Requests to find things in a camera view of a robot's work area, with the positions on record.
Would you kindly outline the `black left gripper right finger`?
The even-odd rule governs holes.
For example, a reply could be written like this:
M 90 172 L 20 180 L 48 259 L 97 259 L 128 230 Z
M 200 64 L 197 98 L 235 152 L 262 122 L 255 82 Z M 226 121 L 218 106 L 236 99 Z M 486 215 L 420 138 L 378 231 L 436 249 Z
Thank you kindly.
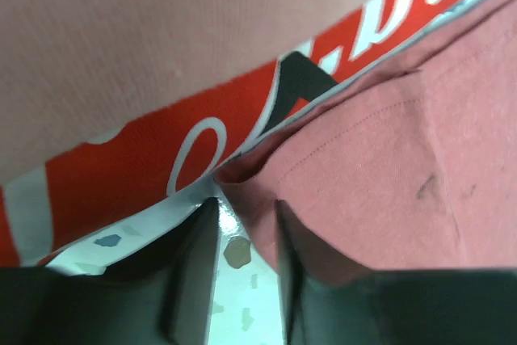
M 371 270 L 275 213 L 286 344 L 515 343 L 515 269 Z

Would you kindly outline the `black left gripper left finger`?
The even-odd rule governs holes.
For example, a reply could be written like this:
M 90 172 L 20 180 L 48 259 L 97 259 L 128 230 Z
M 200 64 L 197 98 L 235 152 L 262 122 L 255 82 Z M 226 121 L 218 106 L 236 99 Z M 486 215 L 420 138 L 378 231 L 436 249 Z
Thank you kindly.
M 205 344 L 219 246 L 219 204 L 100 276 L 1 270 L 3 344 Z

